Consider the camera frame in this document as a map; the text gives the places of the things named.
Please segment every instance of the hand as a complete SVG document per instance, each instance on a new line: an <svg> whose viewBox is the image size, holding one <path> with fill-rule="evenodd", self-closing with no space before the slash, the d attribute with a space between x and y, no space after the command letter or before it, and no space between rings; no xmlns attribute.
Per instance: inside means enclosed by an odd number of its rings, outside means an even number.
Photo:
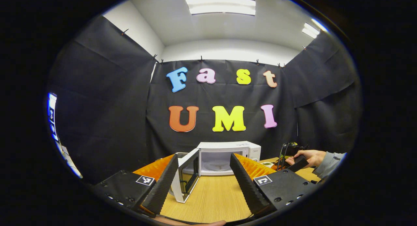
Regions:
<svg viewBox="0 0 417 226"><path fill-rule="evenodd" d="M189 225L187 223L178 222L178 221L171 220L171 219L164 218L164 217L160 217L160 216L155 217L154 220L159 221L161 223L174 225L174 226ZM194 226L223 226L225 224L226 224L226 221L222 220L222 221L218 221L218 222L214 222L214 223L194 224Z"/></svg>
<svg viewBox="0 0 417 226"><path fill-rule="evenodd" d="M304 169L304 168L309 168L312 166L318 167L322 163L324 157L326 156L326 152L319 151L319 150L298 150L296 155L285 159L285 161L288 164L293 165L295 163L294 158L298 157L299 155L304 155L308 162L308 165L303 167Z"/></svg>

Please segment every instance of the ceiling light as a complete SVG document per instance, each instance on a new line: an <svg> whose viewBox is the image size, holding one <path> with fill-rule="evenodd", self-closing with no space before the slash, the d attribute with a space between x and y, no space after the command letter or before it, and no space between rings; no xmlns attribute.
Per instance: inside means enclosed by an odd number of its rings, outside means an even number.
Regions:
<svg viewBox="0 0 417 226"><path fill-rule="evenodd" d="M255 15L255 0L185 0L192 15L213 12Z"/></svg>
<svg viewBox="0 0 417 226"><path fill-rule="evenodd" d="M304 27L307 29L307 30L310 30L312 33L314 33L315 35L318 35L319 33L320 33L320 31L318 31L318 30L316 30L313 26L311 26L311 25L309 25L309 24L307 24L307 23L305 23L304 24Z"/></svg>
<svg viewBox="0 0 417 226"><path fill-rule="evenodd" d="M315 19L312 19L311 21L314 22L314 24L316 24L321 30L327 32L327 29L322 24L320 24L318 21L316 21Z"/></svg>
<svg viewBox="0 0 417 226"><path fill-rule="evenodd" d="M305 34L307 34L308 36L310 36L312 38L316 38L317 37L317 34L313 33L313 31L311 31L309 29L304 28L302 30L302 32L305 33Z"/></svg>

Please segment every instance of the black fabric backdrop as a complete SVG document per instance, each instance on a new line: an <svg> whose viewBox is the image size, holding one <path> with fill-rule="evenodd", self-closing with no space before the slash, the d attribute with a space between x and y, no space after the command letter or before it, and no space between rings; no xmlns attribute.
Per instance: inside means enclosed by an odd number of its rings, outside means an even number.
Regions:
<svg viewBox="0 0 417 226"><path fill-rule="evenodd" d="M148 85L156 60L100 16L73 39L51 70L58 136L88 183L149 163Z"/></svg>
<svg viewBox="0 0 417 226"><path fill-rule="evenodd" d="M343 50L320 34L286 67L228 60L157 64L141 46L104 17L91 21L60 52L51 70L49 91L58 96L56 127L61 143L88 183L120 169L134 171L157 158L188 152L200 142L247 140L262 146L261 159L276 157L282 143L347 152L353 145L361 100L356 72ZM186 87L173 93L167 73L188 68ZM214 84L196 80L199 70L216 72ZM249 85L236 71L248 69ZM275 74L271 88L262 74ZM274 105L275 128L264 128L261 106ZM169 126L170 106L197 106L192 131ZM228 113L245 108L245 131L214 132L214 106Z"/></svg>
<svg viewBox="0 0 417 226"><path fill-rule="evenodd" d="M186 67L186 87L180 91L172 92L172 83L167 73ZM216 82L213 84L201 83L196 80L199 70L211 68L216 72ZM237 83L236 71L248 69L252 81L249 85ZM262 74L270 70L275 74L276 88L266 83ZM288 90L287 80L278 66L271 66L244 61L204 60L174 61L157 64L149 88L147 102L147 142L151 155L156 158L174 152L189 152L196 148L200 142L230 142L250 141L259 144L261 158L276 155L280 144L294 141L297 138L296 114L292 104L291 94ZM264 128L265 115L261 106L274 105L273 114L277 126ZM197 106L196 123L189 132L177 132L169 126L170 106L182 106L180 122L188 123L188 106ZM214 132L215 125L214 106L223 106L230 114L233 107L243 106L245 131Z"/></svg>

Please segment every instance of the wooden table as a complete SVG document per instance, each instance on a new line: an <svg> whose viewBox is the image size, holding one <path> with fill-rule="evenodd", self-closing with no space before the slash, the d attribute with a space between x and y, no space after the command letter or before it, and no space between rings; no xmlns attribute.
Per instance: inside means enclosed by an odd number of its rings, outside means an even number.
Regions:
<svg viewBox="0 0 417 226"><path fill-rule="evenodd" d="M275 162L270 158L260 162ZM312 173L313 168L296 172L306 180L319 181ZM235 221L249 217L252 213L234 175L201 176L186 203L179 203L168 194L161 215L173 219L197 223L212 223L220 220Z"/></svg>

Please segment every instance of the sleeve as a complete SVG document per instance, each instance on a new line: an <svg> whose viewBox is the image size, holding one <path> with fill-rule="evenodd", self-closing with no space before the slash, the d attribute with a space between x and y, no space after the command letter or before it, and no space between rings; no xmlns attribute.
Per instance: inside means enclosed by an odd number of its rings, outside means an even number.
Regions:
<svg viewBox="0 0 417 226"><path fill-rule="evenodd" d="M346 153L326 152L322 163L314 169L313 174L316 174L320 179L325 178L336 169L345 155Z"/></svg>

